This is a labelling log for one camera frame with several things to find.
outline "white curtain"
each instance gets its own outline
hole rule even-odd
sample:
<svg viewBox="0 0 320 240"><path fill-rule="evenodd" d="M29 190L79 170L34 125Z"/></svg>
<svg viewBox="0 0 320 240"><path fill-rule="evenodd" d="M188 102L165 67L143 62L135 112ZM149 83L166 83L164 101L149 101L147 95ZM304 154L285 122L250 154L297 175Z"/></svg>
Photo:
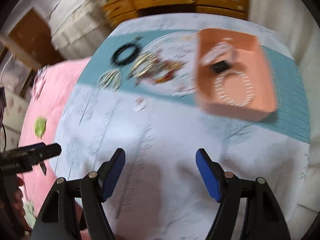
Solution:
<svg viewBox="0 0 320 240"><path fill-rule="evenodd" d="M311 122L309 169L288 223L301 239L320 210L320 29L301 0L250 0L249 20L278 33L303 77Z"/></svg>

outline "blue gripper pad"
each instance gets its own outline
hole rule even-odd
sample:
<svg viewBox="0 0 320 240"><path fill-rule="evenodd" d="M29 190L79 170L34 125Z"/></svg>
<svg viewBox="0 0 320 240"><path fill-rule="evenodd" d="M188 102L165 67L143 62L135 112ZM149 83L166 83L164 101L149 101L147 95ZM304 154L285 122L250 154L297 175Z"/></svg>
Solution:
<svg viewBox="0 0 320 240"><path fill-rule="evenodd" d="M120 174L125 164L125 152L123 149L118 148L114 155L111 157L107 166L110 167L106 178L103 181L103 194L102 198L106 201L112 196L113 191L116 187Z"/></svg>
<svg viewBox="0 0 320 240"><path fill-rule="evenodd" d="M205 160L203 153L207 156L208 160ZM209 167L209 163L211 162L207 153L203 149L199 149L196 152L196 164L204 181L204 184L209 192L210 197L214 198L217 202L221 200L221 193L219 191L219 181L214 176L213 172Z"/></svg>

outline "green object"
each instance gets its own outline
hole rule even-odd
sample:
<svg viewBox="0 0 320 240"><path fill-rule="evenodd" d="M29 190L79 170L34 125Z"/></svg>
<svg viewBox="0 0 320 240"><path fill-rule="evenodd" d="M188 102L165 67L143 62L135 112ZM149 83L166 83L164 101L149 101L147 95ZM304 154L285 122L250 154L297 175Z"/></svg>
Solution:
<svg viewBox="0 0 320 240"><path fill-rule="evenodd" d="M38 138L41 138L45 132L45 126L47 123L47 119L43 117L38 117L35 121L35 134Z"/></svg>

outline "black cable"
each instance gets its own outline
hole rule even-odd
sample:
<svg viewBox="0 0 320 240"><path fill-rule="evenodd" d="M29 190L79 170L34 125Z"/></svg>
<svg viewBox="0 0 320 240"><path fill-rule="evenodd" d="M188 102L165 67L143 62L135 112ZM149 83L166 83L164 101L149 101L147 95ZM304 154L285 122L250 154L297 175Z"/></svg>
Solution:
<svg viewBox="0 0 320 240"><path fill-rule="evenodd" d="M5 133L5 128L4 128L3 124L2 124L2 129L3 129L3 133L4 133L4 149L3 149L3 152L4 152L7 147L7 134Z"/></svg>
<svg viewBox="0 0 320 240"><path fill-rule="evenodd" d="M126 43L122 45L119 49L117 49L111 56L111 64L118 65L118 66L125 66L129 63L132 63L141 52L141 47L137 44L139 38L136 38L134 41ZM122 60L118 60L120 54L127 50L128 48L134 47L133 52L126 58Z"/></svg>

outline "black bracelet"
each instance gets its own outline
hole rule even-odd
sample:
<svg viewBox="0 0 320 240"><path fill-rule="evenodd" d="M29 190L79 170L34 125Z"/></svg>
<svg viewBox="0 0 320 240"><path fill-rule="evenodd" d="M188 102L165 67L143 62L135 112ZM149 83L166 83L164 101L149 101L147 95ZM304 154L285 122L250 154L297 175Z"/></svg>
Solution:
<svg viewBox="0 0 320 240"><path fill-rule="evenodd" d="M141 47L137 44L137 41L140 39L141 38L135 38L134 41L126 43L126 44L122 45L119 49L117 49L112 54L112 57L110 59L111 64L118 65L118 66L124 66L129 63L132 63L138 57L139 53L141 52ZM134 47L133 52L128 57L124 58L123 60L118 60L120 54L130 47Z"/></svg>

